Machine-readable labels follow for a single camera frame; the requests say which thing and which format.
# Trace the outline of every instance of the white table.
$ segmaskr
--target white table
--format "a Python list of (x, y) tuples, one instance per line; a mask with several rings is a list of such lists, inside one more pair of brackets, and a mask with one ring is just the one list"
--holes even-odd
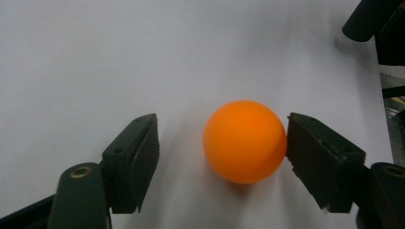
[(341, 28), (354, 0), (0, 2), (0, 217), (100, 162), (134, 118), (156, 113), (161, 156), (139, 215), (114, 228), (355, 228), (325, 214), (285, 159), (235, 188), (202, 149), (205, 121), (252, 99), (285, 127), (310, 115), (391, 162), (373, 42)]

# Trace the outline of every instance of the gray floor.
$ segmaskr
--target gray floor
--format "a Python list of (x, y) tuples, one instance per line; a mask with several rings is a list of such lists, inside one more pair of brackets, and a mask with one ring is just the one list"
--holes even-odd
[[(382, 73), (381, 86), (383, 89), (405, 86), (405, 79)], [(394, 163), (405, 167), (405, 123), (399, 117), (405, 110), (405, 97), (384, 99), (384, 106)]]

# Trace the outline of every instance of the orange ball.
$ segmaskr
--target orange ball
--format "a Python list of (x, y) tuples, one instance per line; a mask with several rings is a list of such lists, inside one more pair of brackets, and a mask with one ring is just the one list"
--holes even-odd
[(208, 119), (202, 144), (217, 174), (248, 184), (277, 170), (286, 155), (287, 137), (271, 109), (241, 100), (225, 104)]

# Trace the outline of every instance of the ball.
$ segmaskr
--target ball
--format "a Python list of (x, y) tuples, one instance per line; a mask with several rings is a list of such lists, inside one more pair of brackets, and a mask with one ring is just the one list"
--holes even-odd
[(223, 105), (209, 117), (203, 151), (221, 177), (241, 184), (269, 177), (286, 155), (287, 137), (278, 116), (248, 100)]

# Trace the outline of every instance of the ping pong ball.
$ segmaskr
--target ping pong ball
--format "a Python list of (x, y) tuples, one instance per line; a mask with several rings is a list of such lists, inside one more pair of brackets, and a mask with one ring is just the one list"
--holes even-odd
[(271, 109), (240, 100), (223, 105), (209, 117), (202, 145), (208, 163), (218, 175), (248, 184), (277, 170), (286, 155), (287, 137)]

